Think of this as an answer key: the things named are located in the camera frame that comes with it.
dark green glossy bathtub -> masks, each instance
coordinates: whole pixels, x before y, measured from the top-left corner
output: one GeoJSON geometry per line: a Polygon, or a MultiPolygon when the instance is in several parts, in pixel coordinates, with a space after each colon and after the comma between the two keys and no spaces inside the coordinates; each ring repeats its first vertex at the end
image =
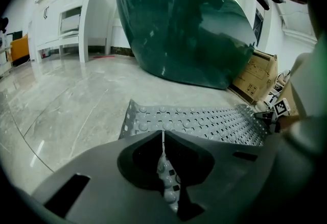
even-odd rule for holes
{"type": "Polygon", "coordinates": [[[117,0],[141,68],[187,84],[226,89],[256,38],[236,0],[117,0]]]}

black slot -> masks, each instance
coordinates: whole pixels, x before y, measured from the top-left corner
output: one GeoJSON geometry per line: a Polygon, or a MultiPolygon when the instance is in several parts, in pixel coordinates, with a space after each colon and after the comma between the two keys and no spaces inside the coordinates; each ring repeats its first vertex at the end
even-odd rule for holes
{"type": "Polygon", "coordinates": [[[75,174],[53,195],[45,207],[59,217],[65,218],[89,180],[87,176],[75,174]]]}
{"type": "Polygon", "coordinates": [[[257,155],[243,153],[243,152],[234,152],[233,156],[247,161],[255,161],[257,159],[257,155]]]}
{"type": "Polygon", "coordinates": [[[179,217],[179,219],[181,221],[187,221],[200,215],[203,212],[204,209],[202,209],[198,204],[191,203],[185,186],[181,187],[177,211],[177,216],[179,217]]]}

cabinet door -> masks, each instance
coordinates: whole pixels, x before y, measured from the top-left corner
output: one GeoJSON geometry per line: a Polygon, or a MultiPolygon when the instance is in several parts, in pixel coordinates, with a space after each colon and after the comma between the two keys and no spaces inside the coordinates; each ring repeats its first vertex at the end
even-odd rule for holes
{"type": "Polygon", "coordinates": [[[36,13],[36,25],[35,25],[35,45],[39,46],[46,42],[44,38],[44,32],[46,30],[46,17],[45,11],[48,5],[46,3],[39,5],[36,13]]]}
{"type": "Polygon", "coordinates": [[[58,39],[59,35],[59,16],[61,12],[61,0],[49,0],[45,11],[45,42],[51,42],[58,39]]]}

person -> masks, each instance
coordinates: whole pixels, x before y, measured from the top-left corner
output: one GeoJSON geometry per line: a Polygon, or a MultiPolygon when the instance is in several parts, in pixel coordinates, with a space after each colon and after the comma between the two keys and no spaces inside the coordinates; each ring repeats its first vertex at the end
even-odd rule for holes
{"type": "MultiPolygon", "coordinates": [[[[285,0],[272,0],[280,4],[285,0]]],[[[318,40],[312,54],[300,55],[291,70],[289,87],[292,89],[298,116],[290,116],[281,120],[281,128],[311,116],[322,116],[327,113],[324,97],[327,89],[324,86],[327,69],[327,40],[325,34],[326,13],[321,0],[291,0],[299,4],[307,4],[310,21],[318,40]]]]}
{"type": "Polygon", "coordinates": [[[3,33],[6,32],[6,27],[8,25],[8,22],[9,22],[8,18],[6,18],[6,17],[0,18],[0,31],[2,31],[3,33]]]}

red object on floor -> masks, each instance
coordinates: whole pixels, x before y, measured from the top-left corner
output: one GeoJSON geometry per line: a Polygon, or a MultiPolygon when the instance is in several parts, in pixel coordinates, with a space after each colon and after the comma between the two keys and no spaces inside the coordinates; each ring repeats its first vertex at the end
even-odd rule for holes
{"type": "Polygon", "coordinates": [[[99,58],[113,58],[114,55],[104,55],[104,56],[93,56],[94,59],[99,59],[99,58]]]}

